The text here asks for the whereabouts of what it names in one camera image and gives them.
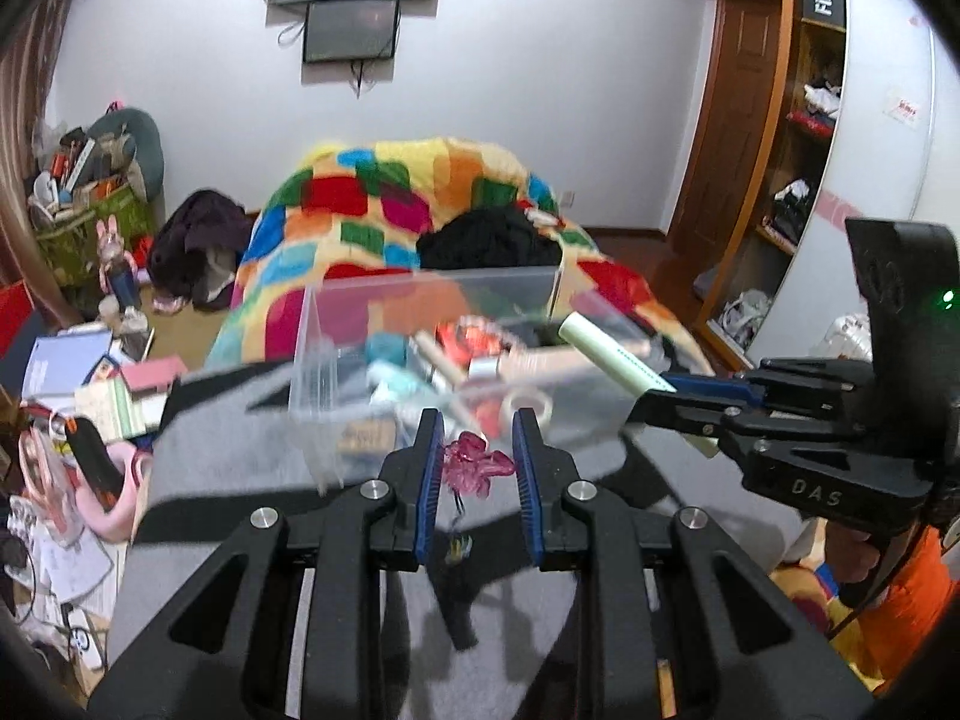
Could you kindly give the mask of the light green roll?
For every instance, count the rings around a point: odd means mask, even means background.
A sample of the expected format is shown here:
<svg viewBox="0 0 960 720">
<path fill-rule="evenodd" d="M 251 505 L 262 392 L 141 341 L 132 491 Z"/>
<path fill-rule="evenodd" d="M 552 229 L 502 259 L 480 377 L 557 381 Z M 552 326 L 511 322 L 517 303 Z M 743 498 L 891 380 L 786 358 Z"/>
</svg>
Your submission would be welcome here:
<svg viewBox="0 0 960 720">
<path fill-rule="evenodd" d="M 635 398 L 647 392 L 677 393 L 672 383 L 579 312 L 571 312 L 560 323 L 558 335 Z"/>
</svg>

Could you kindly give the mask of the pink hair clip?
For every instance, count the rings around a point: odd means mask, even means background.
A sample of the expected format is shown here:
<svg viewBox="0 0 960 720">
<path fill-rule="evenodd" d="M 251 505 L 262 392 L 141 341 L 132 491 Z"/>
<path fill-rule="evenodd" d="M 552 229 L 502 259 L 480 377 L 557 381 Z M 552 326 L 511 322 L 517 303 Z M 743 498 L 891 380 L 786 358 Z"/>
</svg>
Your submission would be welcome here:
<svg viewBox="0 0 960 720">
<path fill-rule="evenodd" d="M 478 434 L 464 431 L 443 449 L 443 483 L 459 496 L 487 499 L 494 479 L 514 475 L 514 460 Z"/>
</svg>

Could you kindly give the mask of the tan eraser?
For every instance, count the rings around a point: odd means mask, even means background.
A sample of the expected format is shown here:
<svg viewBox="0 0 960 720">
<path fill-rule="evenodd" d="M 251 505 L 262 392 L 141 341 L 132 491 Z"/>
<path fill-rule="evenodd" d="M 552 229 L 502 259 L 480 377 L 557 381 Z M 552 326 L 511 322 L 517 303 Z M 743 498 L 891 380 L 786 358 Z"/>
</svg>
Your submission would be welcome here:
<svg viewBox="0 0 960 720">
<path fill-rule="evenodd" d="M 392 452 L 397 426 L 392 418 L 360 419 L 347 422 L 337 439 L 337 450 L 348 457 L 379 457 Z"/>
</svg>

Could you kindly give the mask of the white tape roll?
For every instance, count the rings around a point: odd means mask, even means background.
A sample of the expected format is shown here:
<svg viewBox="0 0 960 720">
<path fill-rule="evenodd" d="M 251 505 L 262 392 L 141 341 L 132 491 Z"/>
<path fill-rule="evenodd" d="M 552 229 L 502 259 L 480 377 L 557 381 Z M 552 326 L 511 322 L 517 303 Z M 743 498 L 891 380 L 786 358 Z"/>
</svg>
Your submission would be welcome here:
<svg viewBox="0 0 960 720">
<path fill-rule="evenodd" d="M 534 413 L 540 431 L 546 433 L 553 416 L 553 400 L 544 390 L 535 387 L 511 388 L 506 392 L 500 405 L 501 433 L 509 434 L 512 431 L 512 420 L 517 411 L 530 410 Z"/>
</svg>

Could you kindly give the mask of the pink cosmetic tube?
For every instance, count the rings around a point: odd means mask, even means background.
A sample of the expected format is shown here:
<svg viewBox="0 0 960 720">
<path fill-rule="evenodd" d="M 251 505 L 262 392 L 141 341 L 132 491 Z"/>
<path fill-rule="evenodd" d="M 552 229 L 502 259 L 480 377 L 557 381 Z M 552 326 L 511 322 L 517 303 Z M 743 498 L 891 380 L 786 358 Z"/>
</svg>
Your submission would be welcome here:
<svg viewBox="0 0 960 720">
<path fill-rule="evenodd" d="M 592 362 L 573 346 L 511 349 L 500 356 L 475 358 L 467 367 L 467 379 L 519 382 L 548 379 L 589 369 Z"/>
</svg>

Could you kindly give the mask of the teal tube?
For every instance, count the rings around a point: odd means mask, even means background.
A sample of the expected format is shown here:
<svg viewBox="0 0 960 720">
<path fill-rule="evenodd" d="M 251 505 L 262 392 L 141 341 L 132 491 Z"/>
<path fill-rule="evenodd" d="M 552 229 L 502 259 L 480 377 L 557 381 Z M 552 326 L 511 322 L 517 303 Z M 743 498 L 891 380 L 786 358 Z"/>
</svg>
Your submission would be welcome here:
<svg viewBox="0 0 960 720">
<path fill-rule="evenodd" d="M 407 342 L 394 333 L 374 333 L 364 343 L 370 403 L 400 403 L 425 393 L 425 382 L 407 367 Z"/>
</svg>

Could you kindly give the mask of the tan cylinder stick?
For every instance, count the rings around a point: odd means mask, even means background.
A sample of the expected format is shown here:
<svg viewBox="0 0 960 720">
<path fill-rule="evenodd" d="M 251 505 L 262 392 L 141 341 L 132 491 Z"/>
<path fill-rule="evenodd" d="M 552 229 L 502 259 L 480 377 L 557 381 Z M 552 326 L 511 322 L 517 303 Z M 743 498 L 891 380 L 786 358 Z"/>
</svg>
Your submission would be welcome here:
<svg viewBox="0 0 960 720">
<path fill-rule="evenodd" d="M 451 387 L 460 387 L 462 383 L 466 382 L 466 371 L 444 353 L 441 344 L 427 330 L 418 330 L 413 335 L 413 343 L 415 343 L 416 349 L 420 351 L 420 355 L 449 382 Z"/>
</svg>

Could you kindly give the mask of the red cigarette box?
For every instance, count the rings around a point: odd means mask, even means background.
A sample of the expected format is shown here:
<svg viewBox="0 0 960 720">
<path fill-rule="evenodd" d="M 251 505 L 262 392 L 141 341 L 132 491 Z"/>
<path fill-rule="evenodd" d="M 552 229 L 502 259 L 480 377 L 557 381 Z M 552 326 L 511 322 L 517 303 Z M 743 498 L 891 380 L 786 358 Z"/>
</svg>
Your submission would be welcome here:
<svg viewBox="0 0 960 720">
<path fill-rule="evenodd" d="M 434 327 L 434 339 L 444 355 L 462 367 L 469 366 L 475 358 L 496 358 L 505 349 L 501 328 L 480 316 L 462 316 L 438 323 Z"/>
</svg>

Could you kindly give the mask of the wooden wardrobe shelf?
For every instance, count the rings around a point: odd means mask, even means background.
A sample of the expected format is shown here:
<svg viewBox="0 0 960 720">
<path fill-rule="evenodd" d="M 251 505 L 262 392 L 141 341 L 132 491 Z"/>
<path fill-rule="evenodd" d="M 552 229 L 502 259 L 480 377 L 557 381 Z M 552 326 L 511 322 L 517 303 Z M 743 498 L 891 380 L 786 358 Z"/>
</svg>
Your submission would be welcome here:
<svg viewBox="0 0 960 720">
<path fill-rule="evenodd" d="M 732 371 L 750 362 L 825 176 L 846 64 L 844 5 L 716 0 L 667 239 L 697 305 L 693 330 Z"/>
</svg>

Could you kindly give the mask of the clear plastic storage bin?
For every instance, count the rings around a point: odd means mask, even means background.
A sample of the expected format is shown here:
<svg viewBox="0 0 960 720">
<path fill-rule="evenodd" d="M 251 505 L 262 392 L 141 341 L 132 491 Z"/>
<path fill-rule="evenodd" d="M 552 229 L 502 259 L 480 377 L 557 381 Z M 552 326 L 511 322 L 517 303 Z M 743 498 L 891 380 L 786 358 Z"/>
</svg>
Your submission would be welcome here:
<svg viewBox="0 0 960 720">
<path fill-rule="evenodd" d="M 633 400 L 558 335 L 569 314 L 608 333 L 654 371 L 658 333 L 594 284 L 551 266 L 400 271 L 324 280 L 302 293 L 288 411 L 319 489 L 358 483 L 410 444 L 421 411 L 444 437 L 506 452 L 512 415 L 534 411 L 573 447 L 607 439 Z"/>
</svg>

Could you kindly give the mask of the dark purple clothing pile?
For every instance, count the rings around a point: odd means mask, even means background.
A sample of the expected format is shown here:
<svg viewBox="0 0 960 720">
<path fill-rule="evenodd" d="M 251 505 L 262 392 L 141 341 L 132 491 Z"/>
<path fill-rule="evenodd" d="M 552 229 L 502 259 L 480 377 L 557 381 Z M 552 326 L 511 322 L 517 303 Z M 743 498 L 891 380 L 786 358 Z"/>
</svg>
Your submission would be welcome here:
<svg viewBox="0 0 960 720">
<path fill-rule="evenodd" d="M 146 270 L 156 291 L 205 312 L 226 309 L 252 226 L 244 208 L 218 190 L 189 195 L 149 249 Z"/>
</svg>

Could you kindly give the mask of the blue notebook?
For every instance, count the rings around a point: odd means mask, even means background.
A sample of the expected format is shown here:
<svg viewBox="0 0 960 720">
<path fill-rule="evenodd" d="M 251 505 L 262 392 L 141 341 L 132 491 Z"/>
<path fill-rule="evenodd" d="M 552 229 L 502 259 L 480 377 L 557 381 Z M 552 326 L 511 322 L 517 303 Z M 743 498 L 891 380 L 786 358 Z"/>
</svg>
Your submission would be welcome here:
<svg viewBox="0 0 960 720">
<path fill-rule="evenodd" d="M 42 400 L 73 394 L 109 353 L 111 343 L 109 330 L 38 338 L 26 364 L 21 397 Z"/>
</svg>

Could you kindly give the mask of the rabbit figurine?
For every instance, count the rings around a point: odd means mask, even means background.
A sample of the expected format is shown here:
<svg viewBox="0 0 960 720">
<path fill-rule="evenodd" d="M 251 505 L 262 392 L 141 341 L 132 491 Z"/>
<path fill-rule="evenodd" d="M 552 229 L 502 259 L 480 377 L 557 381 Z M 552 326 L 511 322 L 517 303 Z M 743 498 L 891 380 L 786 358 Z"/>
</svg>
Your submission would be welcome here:
<svg viewBox="0 0 960 720">
<path fill-rule="evenodd" d="M 96 221 L 99 286 L 122 309 L 142 309 L 139 266 L 119 231 L 116 216 Z"/>
</svg>

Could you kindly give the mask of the grey green plush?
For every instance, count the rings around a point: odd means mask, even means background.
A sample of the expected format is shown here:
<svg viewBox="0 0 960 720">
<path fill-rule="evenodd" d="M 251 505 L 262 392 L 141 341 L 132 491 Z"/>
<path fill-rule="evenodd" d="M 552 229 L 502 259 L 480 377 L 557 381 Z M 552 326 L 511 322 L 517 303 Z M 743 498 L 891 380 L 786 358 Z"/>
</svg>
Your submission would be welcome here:
<svg viewBox="0 0 960 720">
<path fill-rule="evenodd" d="M 151 115 L 136 107 L 117 107 L 94 121 L 88 135 L 119 153 L 122 171 L 133 177 L 139 197 L 153 202 L 163 193 L 163 145 Z"/>
</svg>

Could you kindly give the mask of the wall mounted monitor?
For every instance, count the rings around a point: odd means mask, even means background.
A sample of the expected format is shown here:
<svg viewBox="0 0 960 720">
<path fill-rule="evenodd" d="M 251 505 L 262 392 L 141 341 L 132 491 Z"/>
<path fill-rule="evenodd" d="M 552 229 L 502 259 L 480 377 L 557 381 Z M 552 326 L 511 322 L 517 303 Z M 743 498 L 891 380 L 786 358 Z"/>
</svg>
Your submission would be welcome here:
<svg viewBox="0 0 960 720">
<path fill-rule="evenodd" d="M 397 0 L 325 0 L 306 10 L 302 61 L 306 65 L 377 62 L 394 57 Z"/>
</svg>

